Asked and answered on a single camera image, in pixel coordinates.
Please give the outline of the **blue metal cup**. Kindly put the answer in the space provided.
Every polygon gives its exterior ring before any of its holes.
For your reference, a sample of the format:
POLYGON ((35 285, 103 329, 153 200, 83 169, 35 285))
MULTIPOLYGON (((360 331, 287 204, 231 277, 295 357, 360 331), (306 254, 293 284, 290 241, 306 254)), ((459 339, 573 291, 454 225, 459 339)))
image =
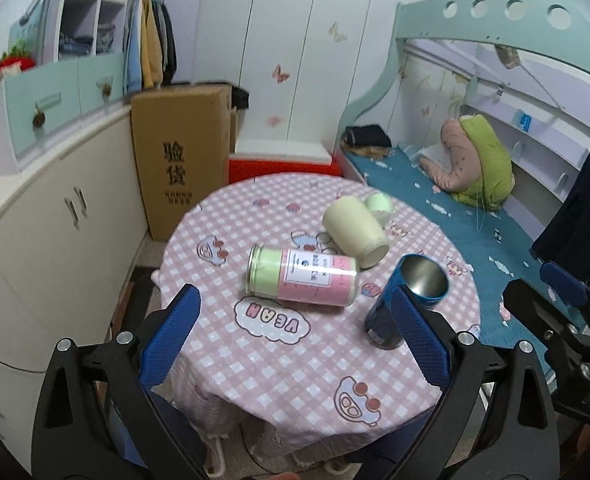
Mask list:
POLYGON ((365 317, 365 333, 377 348, 396 349, 415 332, 411 324, 421 322, 420 312, 436 306, 447 292, 447 275, 436 261, 404 255, 365 317))

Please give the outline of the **small light green cup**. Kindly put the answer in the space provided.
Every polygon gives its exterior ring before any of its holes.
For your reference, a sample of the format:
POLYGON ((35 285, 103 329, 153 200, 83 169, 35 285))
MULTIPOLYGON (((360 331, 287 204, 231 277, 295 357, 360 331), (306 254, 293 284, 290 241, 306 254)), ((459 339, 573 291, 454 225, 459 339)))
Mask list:
POLYGON ((382 228, 387 226, 391 215, 393 214, 394 205, 391 197, 383 192, 375 192, 368 195, 363 201, 365 208, 376 218, 382 228))

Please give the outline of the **cream plastic cup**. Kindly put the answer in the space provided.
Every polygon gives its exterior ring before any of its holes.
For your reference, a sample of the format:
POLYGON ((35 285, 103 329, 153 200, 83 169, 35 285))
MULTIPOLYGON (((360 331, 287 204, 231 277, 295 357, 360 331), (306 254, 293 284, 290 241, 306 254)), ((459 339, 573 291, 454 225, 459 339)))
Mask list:
POLYGON ((377 266, 389 251, 382 226, 355 196, 335 200, 325 211, 322 224, 337 248, 354 258, 361 270, 377 266))

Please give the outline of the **blue patterned bed sheet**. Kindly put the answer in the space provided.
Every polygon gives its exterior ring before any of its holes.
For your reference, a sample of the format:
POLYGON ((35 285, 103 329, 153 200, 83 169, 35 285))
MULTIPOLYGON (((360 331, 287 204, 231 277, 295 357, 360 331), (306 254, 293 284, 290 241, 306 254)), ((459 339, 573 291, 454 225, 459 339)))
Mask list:
POLYGON ((481 303, 481 341, 511 347, 527 339, 542 358, 545 346, 522 323, 502 309, 501 292, 513 278, 522 278, 546 294, 539 280, 539 263, 530 255, 530 237, 501 210, 466 206, 435 188, 434 183, 401 151, 382 160, 349 154, 347 159, 365 182, 412 207, 437 224, 472 266, 481 303))

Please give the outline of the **pink checked tablecloth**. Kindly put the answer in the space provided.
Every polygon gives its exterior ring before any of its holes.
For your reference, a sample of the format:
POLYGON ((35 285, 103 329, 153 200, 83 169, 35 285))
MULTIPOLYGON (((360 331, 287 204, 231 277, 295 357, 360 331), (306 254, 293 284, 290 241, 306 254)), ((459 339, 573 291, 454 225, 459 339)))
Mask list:
POLYGON ((170 372, 173 403, 208 436, 229 434, 246 416, 263 423, 262 458, 343 455, 400 428, 437 402, 407 347, 376 348, 363 322, 399 259, 432 258, 449 280, 437 304, 454 330, 481 319, 472 269, 437 224, 394 205, 386 257, 361 276, 346 308, 306 306, 245 292, 254 245, 332 252, 322 225, 338 197, 370 188, 315 174, 273 174, 220 188, 189 211, 166 246, 158 284, 169 304, 191 284, 201 313, 170 372))

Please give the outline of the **cream cabinet with doors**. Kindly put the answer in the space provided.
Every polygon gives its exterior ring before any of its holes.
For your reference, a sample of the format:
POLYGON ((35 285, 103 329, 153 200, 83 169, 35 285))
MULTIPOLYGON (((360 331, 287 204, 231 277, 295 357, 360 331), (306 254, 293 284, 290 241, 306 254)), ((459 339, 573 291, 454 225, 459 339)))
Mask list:
POLYGON ((0 213, 0 439, 30 467, 55 345, 105 340, 146 232, 129 113, 57 157, 0 213))

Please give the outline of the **pink and green plush pillow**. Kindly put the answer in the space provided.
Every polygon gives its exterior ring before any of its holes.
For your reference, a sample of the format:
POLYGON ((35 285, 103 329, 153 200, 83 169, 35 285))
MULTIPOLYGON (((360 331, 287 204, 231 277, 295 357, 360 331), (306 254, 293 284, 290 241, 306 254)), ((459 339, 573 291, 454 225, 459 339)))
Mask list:
POLYGON ((516 184, 511 157, 482 115, 447 119, 417 163, 456 202, 487 211, 499 210, 516 184))

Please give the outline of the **pink green labelled jar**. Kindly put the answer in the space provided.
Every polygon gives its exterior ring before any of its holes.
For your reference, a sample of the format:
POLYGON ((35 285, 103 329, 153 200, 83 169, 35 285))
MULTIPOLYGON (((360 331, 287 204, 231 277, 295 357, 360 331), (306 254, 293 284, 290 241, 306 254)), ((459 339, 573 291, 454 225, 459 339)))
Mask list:
POLYGON ((255 244, 244 289, 261 298, 346 308, 357 296, 358 266, 343 255, 255 244))

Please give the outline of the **dark folded clothes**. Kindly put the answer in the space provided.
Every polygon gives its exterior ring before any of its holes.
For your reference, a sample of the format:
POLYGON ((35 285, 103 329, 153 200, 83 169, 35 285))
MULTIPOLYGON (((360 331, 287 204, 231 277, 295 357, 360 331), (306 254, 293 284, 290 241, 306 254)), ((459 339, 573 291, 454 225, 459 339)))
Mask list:
POLYGON ((382 159, 391 151, 391 138, 379 125, 350 126, 343 133, 342 148, 356 155, 382 159))

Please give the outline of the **red storage box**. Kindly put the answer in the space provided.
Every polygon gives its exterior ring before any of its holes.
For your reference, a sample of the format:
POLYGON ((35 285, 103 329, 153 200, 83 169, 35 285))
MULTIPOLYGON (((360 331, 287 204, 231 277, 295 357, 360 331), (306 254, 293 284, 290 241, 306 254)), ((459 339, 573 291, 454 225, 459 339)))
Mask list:
POLYGON ((289 162, 288 160, 230 159, 229 183, 242 182, 269 174, 323 174, 342 177, 342 169, 335 160, 329 164, 289 162))

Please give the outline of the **brown cardboard box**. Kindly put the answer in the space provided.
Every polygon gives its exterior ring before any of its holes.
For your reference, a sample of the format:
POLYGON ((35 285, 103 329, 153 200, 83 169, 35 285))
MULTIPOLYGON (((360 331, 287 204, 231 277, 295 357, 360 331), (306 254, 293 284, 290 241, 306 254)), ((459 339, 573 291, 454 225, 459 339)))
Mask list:
POLYGON ((231 88, 149 90, 130 105, 147 223, 153 240, 167 242, 184 214, 229 183, 231 88))

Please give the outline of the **teal drawer unit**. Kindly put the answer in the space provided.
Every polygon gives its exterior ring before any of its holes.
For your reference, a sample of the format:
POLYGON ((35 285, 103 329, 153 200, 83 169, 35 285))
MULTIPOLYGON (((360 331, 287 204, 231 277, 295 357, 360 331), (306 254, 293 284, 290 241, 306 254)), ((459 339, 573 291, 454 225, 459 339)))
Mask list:
POLYGON ((124 53, 48 63, 0 83, 0 151, 21 160, 60 128, 121 100, 124 53))

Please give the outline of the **hanging clothes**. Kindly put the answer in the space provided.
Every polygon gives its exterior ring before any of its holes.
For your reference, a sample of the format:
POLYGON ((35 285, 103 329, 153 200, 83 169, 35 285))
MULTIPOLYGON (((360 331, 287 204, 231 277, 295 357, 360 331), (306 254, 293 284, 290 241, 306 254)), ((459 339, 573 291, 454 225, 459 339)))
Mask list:
POLYGON ((173 22, 164 3, 128 0, 124 94, 169 86, 178 66, 173 22))

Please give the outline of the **white wardrobe with butterflies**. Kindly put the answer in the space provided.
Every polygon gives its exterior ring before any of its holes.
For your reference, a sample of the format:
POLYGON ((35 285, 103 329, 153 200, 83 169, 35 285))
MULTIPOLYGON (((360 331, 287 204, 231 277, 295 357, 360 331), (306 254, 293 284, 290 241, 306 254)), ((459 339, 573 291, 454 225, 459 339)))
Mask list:
POLYGON ((343 110, 382 72, 397 6, 414 1, 201 0, 192 77, 248 92, 237 157, 329 157, 343 110))

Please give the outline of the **teal bed frame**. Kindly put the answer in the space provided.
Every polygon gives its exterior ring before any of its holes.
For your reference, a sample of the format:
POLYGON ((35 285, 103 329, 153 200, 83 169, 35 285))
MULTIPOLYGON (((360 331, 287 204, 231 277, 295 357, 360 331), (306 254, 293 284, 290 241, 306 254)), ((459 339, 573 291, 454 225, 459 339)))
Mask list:
POLYGON ((398 3, 386 62, 371 88, 349 102, 337 132, 376 106, 394 84, 409 39, 500 44, 551 58, 590 75, 590 18, 568 0, 422 0, 398 3))

